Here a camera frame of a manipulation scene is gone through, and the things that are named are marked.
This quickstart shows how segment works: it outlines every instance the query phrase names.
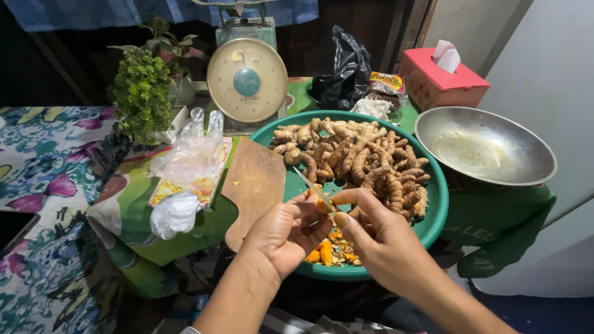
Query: green plastic tray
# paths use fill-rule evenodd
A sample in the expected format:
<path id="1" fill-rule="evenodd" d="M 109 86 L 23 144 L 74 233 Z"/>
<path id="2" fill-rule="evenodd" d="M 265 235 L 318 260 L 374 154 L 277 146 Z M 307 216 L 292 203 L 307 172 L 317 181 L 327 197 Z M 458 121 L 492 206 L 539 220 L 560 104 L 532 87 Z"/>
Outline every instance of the green plastic tray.
<path id="1" fill-rule="evenodd" d="M 429 197 L 429 208 L 427 208 L 425 219 L 415 223 L 412 227 L 421 243 L 423 243 L 423 246 L 429 248 L 439 236 L 441 228 L 446 222 L 448 191 L 446 179 L 444 178 L 444 174 L 441 171 L 439 164 L 410 134 L 403 132 L 394 125 L 365 115 L 345 111 L 319 110 L 303 112 L 278 119 L 258 130 L 249 139 L 263 146 L 268 146 L 272 141 L 273 131 L 277 129 L 278 125 L 305 125 L 311 122 L 312 118 L 316 117 L 322 119 L 330 117 L 333 121 L 348 121 L 350 119 L 355 122 L 378 121 L 381 127 L 385 127 L 388 131 L 394 130 L 394 132 L 401 138 L 408 139 L 409 145 L 413 147 L 417 157 L 426 157 L 429 159 L 429 164 L 424 167 L 424 170 L 431 175 L 431 179 L 426 184 Z M 332 196 L 340 191 L 343 185 L 343 181 L 334 179 L 332 182 L 326 183 L 323 186 L 323 191 L 325 193 L 330 193 L 330 196 Z M 295 171 L 293 171 L 293 166 L 288 166 L 285 181 L 285 197 L 283 200 L 287 201 L 306 189 L 307 186 L 305 185 L 305 182 L 299 175 L 297 175 L 297 173 L 295 173 Z M 348 204 L 343 205 L 340 208 L 345 212 L 350 211 L 350 205 Z M 327 267 L 319 264 L 303 262 L 295 272 L 312 278 L 325 279 L 327 281 L 353 282 L 371 279 L 371 276 L 363 266 Z"/>

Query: blue curtain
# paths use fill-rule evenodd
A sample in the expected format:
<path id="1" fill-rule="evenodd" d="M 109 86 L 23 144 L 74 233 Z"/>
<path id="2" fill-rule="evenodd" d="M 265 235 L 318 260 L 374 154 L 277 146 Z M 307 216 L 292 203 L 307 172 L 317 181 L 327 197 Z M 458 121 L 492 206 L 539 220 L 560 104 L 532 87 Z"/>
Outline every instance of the blue curtain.
<path id="1" fill-rule="evenodd" d="M 222 0 L 203 0 L 221 2 Z M 59 29 L 93 30 L 104 27 L 135 26 L 156 14 L 170 22 L 200 20 L 220 23 L 216 6 L 201 6 L 191 0 L 4 0 L 25 31 Z M 276 26 L 302 23 L 318 18 L 318 0 L 278 0 L 266 3 L 268 16 Z M 242 17 L 259 17 L 245 10 Z"/>

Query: knife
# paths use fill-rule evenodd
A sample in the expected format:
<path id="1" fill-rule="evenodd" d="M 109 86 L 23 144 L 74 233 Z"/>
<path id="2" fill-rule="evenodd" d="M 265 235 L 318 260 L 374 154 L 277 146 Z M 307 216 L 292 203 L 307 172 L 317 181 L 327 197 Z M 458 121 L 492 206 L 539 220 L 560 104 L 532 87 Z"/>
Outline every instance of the knife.
<path id="1" fill-rule="evenodd" d="M 332 202 L 330 201 L 330 199 L 328 198 L 328 196 L 324 195 L 324 193 L 322 193 L 318 187 L 316 187 L 313 183 L 311 183 L 310 180 L 308 180 L 305 175 L 303 175 L 301 172 L 299 172 L 299 170 L 297 169 L 297 167 L 293 166 L 293 168 L 295 169 L 295 172 L 297 172 L 297 175 L 299 175 L 303 181 L 305 181 L 305 183 L 307 184 L 307 186 L 309 187 L 309 189 L 312 189 L 312 191 L 315 193 L 316 196 L 318 196 L 319 199 L 321 199 L 324 204 L 326 204 L 326 206 L 332 210 L 333 213 L 336 213 L 336 208 L 332 205 Z"/>

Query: smartphone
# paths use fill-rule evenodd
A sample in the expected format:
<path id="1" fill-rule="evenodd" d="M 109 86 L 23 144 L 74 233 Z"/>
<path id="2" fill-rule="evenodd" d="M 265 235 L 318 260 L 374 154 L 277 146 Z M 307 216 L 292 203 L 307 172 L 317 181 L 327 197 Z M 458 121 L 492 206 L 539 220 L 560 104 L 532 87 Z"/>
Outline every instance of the smartphone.
<path id="1" fill-rule="evenodd" d="M 35 212 L 0 210 L 0 258 L 8 255 L 18 245 L 39 219 L 40 216 Z"/>

